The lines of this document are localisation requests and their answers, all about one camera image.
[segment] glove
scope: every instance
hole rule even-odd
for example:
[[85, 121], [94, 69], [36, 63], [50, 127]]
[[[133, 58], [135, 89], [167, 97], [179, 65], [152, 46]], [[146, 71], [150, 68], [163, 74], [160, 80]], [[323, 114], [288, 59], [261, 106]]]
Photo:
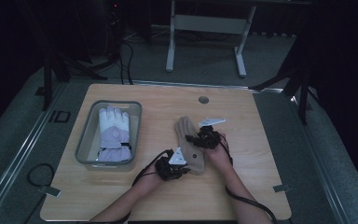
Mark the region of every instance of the glove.
[[205, 171], [203, 151], [200, 147], [195, 147], [193, 143], [186, 141], [186, 135], [198, 137], [190, 118], [188, 116], [179, 118], [179, 121], [175, 123], [175, 130], [179, 147], [187, 162], [186, 168], [190, 169], [189, 172], [192, 175], [202, 175]]
[[127, 112], [109, 105], [100, 109], [101, 151], [98, 161], [125, 161], [131, 158], [130, 118]]

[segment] white metal stand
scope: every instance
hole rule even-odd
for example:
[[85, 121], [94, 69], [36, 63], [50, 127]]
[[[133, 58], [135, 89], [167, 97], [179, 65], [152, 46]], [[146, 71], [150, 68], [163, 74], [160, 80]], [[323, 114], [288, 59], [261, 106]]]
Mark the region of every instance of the white metal stand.
[[252, 19], [255, 14], [256, 7], [251, 8], [247, 20], [241, 20], [230, 18], [176, 15], [175, 1], [172, 0], [171, 3], [170, 45], [168, 48], [167, 57], [167, 72], [173, 71], [173, 60], [175, 54], [175, 30], [190, 30], [241, 35], [241, 42], [237, 47], [234, 48], [234, 53], [237, 60], [240, 77], [246, 76], [242, 52], [246, 42], [246, 37], [249, 34], [249, 29], [252, 24]]

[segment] human arm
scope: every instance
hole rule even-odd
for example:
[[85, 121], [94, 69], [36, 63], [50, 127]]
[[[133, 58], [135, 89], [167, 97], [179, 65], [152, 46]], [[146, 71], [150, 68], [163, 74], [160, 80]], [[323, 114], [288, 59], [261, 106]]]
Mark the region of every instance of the human arm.
[[109, 222], [124, 218], [138, 202], [156, 190], [164, 181], [157, 175], [156, 168], [150, 165], [143, 175], [129, 190], [93, 217], [91, 222]]
[[[230, 162], [228, 153], [226, 152], [226, 150], [228, 150], [226, 136], [223, 133], [220, 134], [222, 135], [221, 144], [217, 145], [214, 149], [204, 149], [205, 154], [208, 156], [211, 164], [223, 176], [229, 191], [231, 191], [234, 195], [255, 201], [255, 198], [242, 183], [240, 177]], [[234, 208], [238, 223], [271, 223], [271, 219], [264, 210], [233, 198], [230, 198], [230, 202]]]

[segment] beige glove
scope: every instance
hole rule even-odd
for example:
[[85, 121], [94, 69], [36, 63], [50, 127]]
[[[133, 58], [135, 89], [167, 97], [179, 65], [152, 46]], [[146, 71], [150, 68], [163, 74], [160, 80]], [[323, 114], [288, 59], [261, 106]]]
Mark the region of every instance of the beige glove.
[[194, 128], [188, 116], [179, 118], [175, 123], [176, 134], [178, 135], [179, 147], [187, 162], [186, 168], [190, 169], [192, 175], [202, 175], [204, 173], [203, 149], [195, 147], [193, 143], [186, 141], [186, 135], [197, 136], [196, 128]]

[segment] gray floor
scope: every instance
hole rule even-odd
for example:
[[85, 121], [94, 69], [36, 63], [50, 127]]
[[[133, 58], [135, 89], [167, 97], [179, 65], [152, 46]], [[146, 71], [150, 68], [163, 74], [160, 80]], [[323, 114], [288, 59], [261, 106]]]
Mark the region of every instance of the gray floor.
[[[134, 52], [130, 69], [135, 84], [248, 87], [276, 75], [295, 38], [249, 36], [243, 53], [246, 78], [238, 76], [233, 56], [232, 46], [237, 43], [237, 36], [213, 43], [178, 38], [171, 73], [165, 72], [166, 35], [155, 37], [151, 45], [136, 35], [126, 40]], [[127, 46], [122, 47], [124, 63], [129, 61], [130, 52]], [[109, 77], [107, 83], [120, 81], [118, 65], [100, 74]], [[0, 223], [25, 223], [27, 217], [28, 223], [45, 223], [38, 215], [40, 206], [37, 206], [43, 195], [27, 182], [27, 174], [40, 163], [58, 165], [87, 87], [95, 82], [76, 76], [69, 83], [54, 83], [56, 100], [49, 110], [42, 112], [43, 98], [34, 95], [37, 87], [43, 85], [42, 81], [40, 70], [28, 80], [0, 118], [0, 183], [2, 180], [9, 183], [0, 184]], [[281, 89], [285, 81], [271, 88]], [[358, 223], [358, 175], [323, 109], [310, 99], [309, 125], [305, 127], [296, 116], [296, 105], [282, 93], [255, 93], [255, 101], [282, 182], [292, 188], [287, 192], [293, 213], [291, 221]], [[67, 123], [54, 122], [49, 120], [53, 111], [70, 112], [71, 117]], [[42, 129], [35, 129], [38, 127], [35, 124], [40, 124]], [[23, 157], [15, 158], [19, 152]], [[18, 162], [17, 169], [8, 169], [12, 161]], [[43, 169], [37, 170], [33, 177], [42, 182], [50, 179]]]

